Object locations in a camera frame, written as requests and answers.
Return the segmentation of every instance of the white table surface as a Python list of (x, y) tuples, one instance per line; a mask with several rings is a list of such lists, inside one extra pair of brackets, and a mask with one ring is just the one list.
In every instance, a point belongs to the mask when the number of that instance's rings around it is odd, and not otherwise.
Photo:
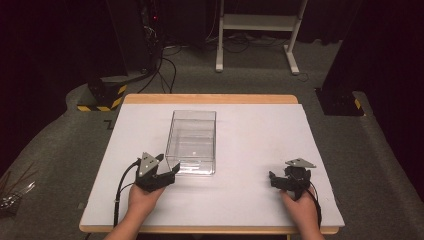
[[(80, 222), (82, 231), (112, 229), (122, 174), (143, 152), (165, 153), (174, 110), (217, 112), (216, 173), (210, 177), (177, 175), (144, 222), (144, 231), (291, 229), (293, 222), (279, 190), (270, 186), (268, 171), (283, 177), (284, 162), (299, 157), (317, 166), (311, 169), (311, 182), (319, 194), (322, 228), (344, 226), (302, 105), (123, 104)], [(134, 181), (135, 171), (128, 173), (124, 185)], [(127, 210), (128, 189), (121, 195), (119, 219)]]

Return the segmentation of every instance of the metal stand leg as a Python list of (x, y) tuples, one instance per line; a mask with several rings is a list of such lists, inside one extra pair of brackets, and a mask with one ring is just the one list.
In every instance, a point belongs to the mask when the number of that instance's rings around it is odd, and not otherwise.
[(296, 42), (297, 34), (299, 33), (300, 24), (302, 23), (303, 13), (305, 12), (306, 4), (308, 3), (308, 0), (303, 0), (300, 5), (299, 14), (297, 15), (296, 23), (293, 27), (293, 32), (290, 37), (290, 43), (289, 45), (284, 45), (284, 53), (287, 56), (287, 60), (290, 65), (290, 70), (293, 75), (299, 75), (300, 71), (297, 67), (296, 60), (293, 56), (293, 47), (294, 43)]
[(223, 39), (224, 35), (224, 0), (221, 0), (221, 10), (219, 17), (219, 35), (218, 35), (218, 49), (216, 52), (216, 71), (222, 72), (224, 70), (224, 51)]

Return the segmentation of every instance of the white shelf frame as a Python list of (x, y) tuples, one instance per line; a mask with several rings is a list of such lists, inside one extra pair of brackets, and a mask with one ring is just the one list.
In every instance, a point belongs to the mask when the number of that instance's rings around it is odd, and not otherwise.
[(284, 53), (290, 65), (293, 75), (300, 74), (296, 60), (293, 55), (293, 48), (296, 37), (302, 23), (303, 13), (305, 12), (308, 0), (301, 0), (300, 9), (295, 16), (276, 16), (276, 15), (245, 15), (245, 14), (225, 14), (224, 0), (221, 0), (219, 36), (216, 54), (216, 71), (224, 70), (224, 50), (223, 35), (224, 29), (236, 30), (260, 30), (260, 31), (281, 31), (292, 32), (290, 42), (284, 45)]

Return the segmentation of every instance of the wooden table edge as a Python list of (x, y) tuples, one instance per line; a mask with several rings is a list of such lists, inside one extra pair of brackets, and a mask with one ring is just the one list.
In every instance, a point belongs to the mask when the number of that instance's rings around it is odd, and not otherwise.
[[(82, 226), (80, 230), (87, 233), (105, 233), (112, 231), (112, 226)], [(339, 227), (321, 227), (322, 234), (336, 234)], [(298, 234), (295, 227), (252, 227), (252, 226), (142, 226), (140, 233), (162, 234), (254, 234), (254, 235), (290, 235)]]
[(294, 95), (278, 94), (128, 94), (124, 104), (298, 104)]

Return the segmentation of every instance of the clear plastic container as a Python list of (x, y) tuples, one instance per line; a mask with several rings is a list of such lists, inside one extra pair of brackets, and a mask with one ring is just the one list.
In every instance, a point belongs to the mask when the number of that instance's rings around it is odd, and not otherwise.
[(216, 112), (175, 110), (169, 132), (166, 160), (178, 174), (215, 173)]

